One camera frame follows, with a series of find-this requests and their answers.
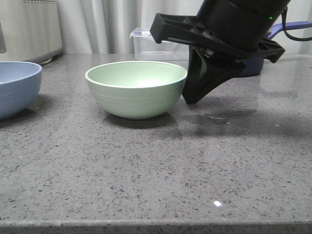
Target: blue object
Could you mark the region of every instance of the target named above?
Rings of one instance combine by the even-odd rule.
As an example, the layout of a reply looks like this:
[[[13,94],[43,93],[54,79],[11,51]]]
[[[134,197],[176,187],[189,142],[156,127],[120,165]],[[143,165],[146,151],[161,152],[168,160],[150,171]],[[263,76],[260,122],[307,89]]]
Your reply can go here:
[[[37,97],[42,67],[32,62],[0,62],[0,119],[25,109]]]
[[[286,30],[295,30],[310,27],[312,27],[312,21],[299,21],[286,23]],[[271,34],[268,35],[268,39],[274,38],[276,34],[282,31],[283,25],[281,23],[273,25],[271,27]],[[240,77],[250,77],[260,74],[263,68],[264,59],[263,58],[243,59],[243,62],[246,65],[246,69],[243,71]]]

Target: gray speckled countertop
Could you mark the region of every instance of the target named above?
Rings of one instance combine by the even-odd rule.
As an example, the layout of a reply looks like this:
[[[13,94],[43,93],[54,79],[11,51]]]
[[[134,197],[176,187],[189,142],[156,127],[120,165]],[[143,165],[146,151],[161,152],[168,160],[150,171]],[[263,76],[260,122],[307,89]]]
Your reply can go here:
[[[0,121],[0,233],[312,233],[311,56],[148,120],[89,91],[88,69],[121,60],[57,58]]]

